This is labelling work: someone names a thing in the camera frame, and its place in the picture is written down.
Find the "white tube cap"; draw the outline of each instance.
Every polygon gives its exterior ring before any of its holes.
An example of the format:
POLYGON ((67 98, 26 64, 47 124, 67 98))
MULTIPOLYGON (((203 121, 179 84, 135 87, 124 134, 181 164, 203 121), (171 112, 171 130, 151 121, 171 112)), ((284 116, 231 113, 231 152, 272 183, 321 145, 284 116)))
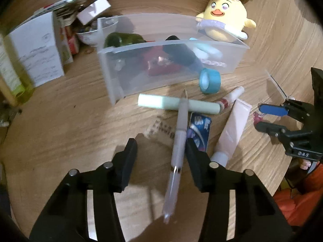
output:
POLYGON ((211 157, 212 162, 217 162, 223 167, 227 166, 228 160, 229 160, 228 156, 225 153, 219 152, 219 151, 215 152, 211 157))

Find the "plastic storage bin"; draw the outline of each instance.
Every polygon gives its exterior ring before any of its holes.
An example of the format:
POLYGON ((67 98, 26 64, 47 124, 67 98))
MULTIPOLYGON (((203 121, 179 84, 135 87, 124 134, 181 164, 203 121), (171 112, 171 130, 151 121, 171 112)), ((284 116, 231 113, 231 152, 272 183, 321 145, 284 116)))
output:
POLYGON ((233 38, 233 42, 214 41, 197 27, 197 18, 180 14, 131 14, 99 18, 101 41, 98 46, 103 76, 114 105, 127 95, 199 78, 204 68, 214 68, 221 74, 232 73, 249 47, 233 38), (115 32, 136 33, 147 43, 103 48, 107 34, 102 28, 109 21, 115 32), (180 40, 165 41, 175 35, 180 40), (202 63, 199 48, 210 46, 218 53, 210 54, 208 64, 202 63))

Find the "teal tape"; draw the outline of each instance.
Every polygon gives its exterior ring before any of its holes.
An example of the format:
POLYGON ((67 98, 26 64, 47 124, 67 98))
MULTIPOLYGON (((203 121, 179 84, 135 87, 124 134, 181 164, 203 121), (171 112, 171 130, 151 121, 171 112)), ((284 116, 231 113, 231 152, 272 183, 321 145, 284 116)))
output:
POLYGON ((221 76, 217 70, 204 68, 200 73, 200 89, 205 94, 214 94, 220 90, 221 76))

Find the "wooden surface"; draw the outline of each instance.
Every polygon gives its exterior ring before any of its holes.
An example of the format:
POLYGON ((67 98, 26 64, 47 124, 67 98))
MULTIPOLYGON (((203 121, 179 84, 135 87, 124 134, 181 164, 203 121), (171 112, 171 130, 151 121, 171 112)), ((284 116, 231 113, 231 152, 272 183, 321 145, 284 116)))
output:
MULTIPOLYGON (((0 21, 15 26, 43 5, 58 0, 13 0, 0 21)), ((196 15, 208 0, 111 0, 114 14, 167 12, 196 15)), ((179 96, 183 88, 192 99, 215 101, 236 86, 244 86, 242 99, 257 110, 260 102, 279 104, 283 99, 269 82, 268 70, 288 95, 313 102, 310 68, 321 68, 323 39, 321 27, 303 0, 244 1, 248 18, 257 23, 247 30, 246 53, 236 71, 222 76, 216 95, 202 95, 197 81, 150 91, 179 96)), ((145 139, 141 133, 163 116, 175 125, 176 112, 136 106, 137 95, 126 97, 112 107, 96 53, 75 56, 65 68, 66 75, 36 89, 23 106, 1 147, 6 167, 10 200, 22 231, 28 235, 40 211, 64 175, 71 168, 93 170, 120 151, 129 137, 138 141, 138 159, 129 187, 116 194, 117 209, 127 241, 197 241, 205 213, 207 194, 193 184, 184 163, 176 214, 164 225, 161 209, 170 168, 171 150, 145 139)), ((230 114, 212 116, 208 153, 230 114)), ((274 122, 275 117, 266 116, 274 122)), ((296 128, 294 122, 276 121, 296 128)), ((252 115, 228 168, 253 169, 269 192, 277 189, 290 162, 282 145, 253 127, 252 115)), ((229 233, 232 236, 233 225, 229 233)))

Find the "orange beak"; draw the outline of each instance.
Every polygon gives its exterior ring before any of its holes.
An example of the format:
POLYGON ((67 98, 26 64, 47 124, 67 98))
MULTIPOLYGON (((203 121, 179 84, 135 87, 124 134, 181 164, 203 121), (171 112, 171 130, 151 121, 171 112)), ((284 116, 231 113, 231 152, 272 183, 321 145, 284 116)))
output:
POLYGON ((213 16, 224 16, 224 12, 221 12, 219 9, 211 11, 211 15, 213 16))

